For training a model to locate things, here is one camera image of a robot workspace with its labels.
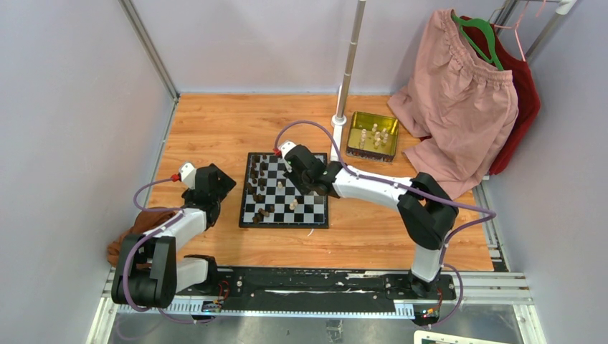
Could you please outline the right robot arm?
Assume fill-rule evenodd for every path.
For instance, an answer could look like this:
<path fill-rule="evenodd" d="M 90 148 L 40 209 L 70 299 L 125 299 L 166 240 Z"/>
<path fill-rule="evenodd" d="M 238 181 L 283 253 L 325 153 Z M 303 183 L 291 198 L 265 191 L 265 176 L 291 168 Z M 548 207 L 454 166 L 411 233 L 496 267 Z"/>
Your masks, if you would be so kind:
<path fill-rule="evenodd" d="M 291 141 L 275 152 L 284 160 L 287 178 L 303 193 L 359 199 L 399 212 L 416 245 L 408 288 L 423 300 L 437 291 L 442 248 L 458 210 L 433 177 L 427 173 L 414 178 L 367 174 L 338 161 L 324 163 L 304 145 Z"/>

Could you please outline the black white chess board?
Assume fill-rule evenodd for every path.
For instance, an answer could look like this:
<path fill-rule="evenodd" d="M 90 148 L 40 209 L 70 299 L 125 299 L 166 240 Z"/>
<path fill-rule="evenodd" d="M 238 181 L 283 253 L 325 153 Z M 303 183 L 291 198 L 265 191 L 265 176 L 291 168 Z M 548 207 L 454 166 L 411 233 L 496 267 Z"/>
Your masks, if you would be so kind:
<path fill-rule="evenodd" d="M 285 176 L 282 161 L 272 153 L 250 152 L 244 174 L 239 226 L 241 228 L 327 229 L 327 196 L 302 195 Z M 283 189 L 277 187 L 281 181 Z M 294 211 L 289 204 L 298 200 Z"/>

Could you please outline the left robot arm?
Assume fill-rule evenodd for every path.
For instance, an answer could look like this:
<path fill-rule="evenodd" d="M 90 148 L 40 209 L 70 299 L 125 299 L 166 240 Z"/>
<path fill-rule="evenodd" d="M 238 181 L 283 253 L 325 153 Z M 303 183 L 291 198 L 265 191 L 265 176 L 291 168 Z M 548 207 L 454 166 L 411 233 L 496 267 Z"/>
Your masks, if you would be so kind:
<path fill-rule="evenodd" d="M 183 206 L 146 208 L 134 194 L 133 203 L 142 214 L 163 219 L 140 234 L 127 234 L 120 245 L 111 298 L 137 312 L 167 308 L 177 292 L 191 286 L 203 296 L 219 289 L 213 257 L 195 254 L 179 260 L 177 251 L 216 224 L 221 203 L 236 182 L 213 163 L 197 168 L 190 162 L 167 180 L 186 186 Z"/>

